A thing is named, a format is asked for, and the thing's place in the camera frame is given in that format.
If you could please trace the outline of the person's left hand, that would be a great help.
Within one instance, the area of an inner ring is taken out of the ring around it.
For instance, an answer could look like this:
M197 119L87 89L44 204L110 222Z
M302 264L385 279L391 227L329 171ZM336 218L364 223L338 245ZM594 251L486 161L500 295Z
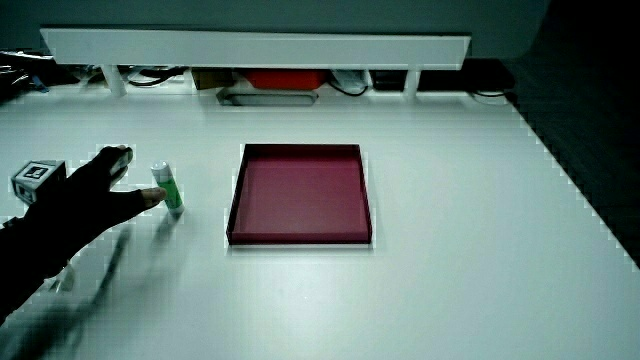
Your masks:
M161 187L114 192L127 172L133 150L107 146L75 170L54 192L29 206L1 231L9 255L38 262L66 262L104 231L149 210L167 197Z

